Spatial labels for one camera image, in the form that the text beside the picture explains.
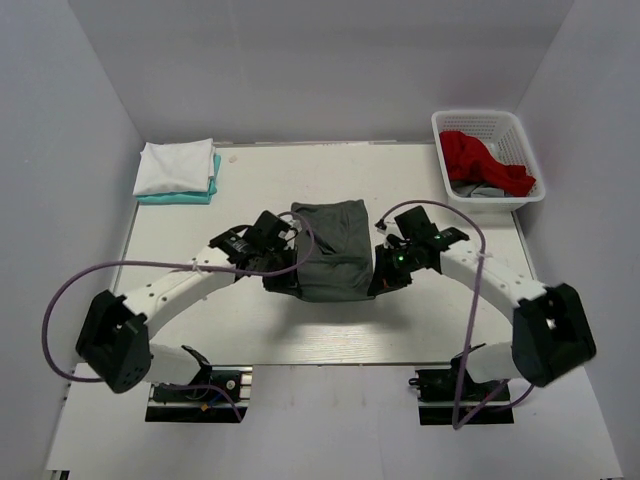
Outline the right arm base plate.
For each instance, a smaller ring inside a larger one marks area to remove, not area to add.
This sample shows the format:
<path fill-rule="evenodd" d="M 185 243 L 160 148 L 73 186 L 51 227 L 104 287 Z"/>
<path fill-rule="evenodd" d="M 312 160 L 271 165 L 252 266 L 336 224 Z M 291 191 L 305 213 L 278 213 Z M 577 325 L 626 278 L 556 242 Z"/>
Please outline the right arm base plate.
<path fill-rule="evenodd" d="M 429 368 L 416 370 L 408 385 L 417 394 L 419 423 L 421 426 L 445 426 L 453 422 L 454 395 L 457 374 L 452 368 Z M 500 386 L 499 381 L 477 384 L 465 375 L 460 400 L 459 420 L 462 420 L 482 400 Z M 507 386 L 476 413 L 468 425 L 510 425 L 514 415 Z"/>

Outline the dark grey t shirt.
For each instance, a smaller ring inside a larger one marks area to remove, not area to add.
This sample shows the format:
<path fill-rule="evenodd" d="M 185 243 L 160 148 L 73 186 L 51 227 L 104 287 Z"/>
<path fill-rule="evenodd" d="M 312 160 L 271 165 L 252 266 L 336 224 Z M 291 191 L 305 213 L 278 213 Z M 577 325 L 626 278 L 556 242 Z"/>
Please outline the dark grey t shirt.
<path fill-rule="evenodd" d="M 362 199 L 333 204 L 294 202 L 291 210 L 304 217 L 314 236 L 305 231 L 294 239 L 294 253 L 284 254 L 276 268 L 309 259 L 297 270 L 263 280 L 266 291 L 312 303 L 367 301 L 374 262 L 369 216 Z"/>

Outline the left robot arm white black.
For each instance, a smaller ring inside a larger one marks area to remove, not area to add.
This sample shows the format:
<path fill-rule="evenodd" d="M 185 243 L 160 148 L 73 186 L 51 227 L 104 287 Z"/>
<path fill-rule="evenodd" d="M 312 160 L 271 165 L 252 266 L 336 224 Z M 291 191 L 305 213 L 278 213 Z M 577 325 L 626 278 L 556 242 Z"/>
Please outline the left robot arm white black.
<path fill-rule="evenodd" d="M 246 276 L 291 270 L 286 258 L 292 226 L 264 211 L 240 232 L 214 237 L 184 267 L 119 296 L 109 290 L 92 300 L 76 351 L 116 394 L 141 382 L 195 387 L 208 380 L 212 366 L 192 347 L 153 342 L 168 322 L 195 303 Z"/>

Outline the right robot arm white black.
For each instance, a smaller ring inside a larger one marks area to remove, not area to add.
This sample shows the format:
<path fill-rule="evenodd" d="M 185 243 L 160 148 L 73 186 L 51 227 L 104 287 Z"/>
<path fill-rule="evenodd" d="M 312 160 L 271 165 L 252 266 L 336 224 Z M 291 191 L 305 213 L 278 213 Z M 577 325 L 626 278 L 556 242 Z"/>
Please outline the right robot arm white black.
<path fill-rule="evenodd" d="M 511 325 L 508 342 L 470 347 L 452 362 L 476 384 L 524 379 L 545 387 L 592 360 L 597 352 L 576 289 L 526 279 L 482 252 L 463 231 L 439 229 L 421 207 L 395 218 L 398 234 L 375 248 L 369 295 L 408 287 L 419 270 L 433 270 L 468 287 Z"/>

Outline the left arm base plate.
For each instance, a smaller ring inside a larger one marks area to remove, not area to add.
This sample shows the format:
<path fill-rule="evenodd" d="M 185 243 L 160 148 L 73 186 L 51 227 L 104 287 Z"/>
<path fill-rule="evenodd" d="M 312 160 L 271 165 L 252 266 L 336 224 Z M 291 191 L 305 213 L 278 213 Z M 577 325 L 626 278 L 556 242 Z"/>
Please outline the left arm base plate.
<path fill-rule="evenodd" d="M 247 412 L 251 367 L 214 367 L 200 374 L 188 389 L 152 386 L 147 423 L 239 424 Z"/>

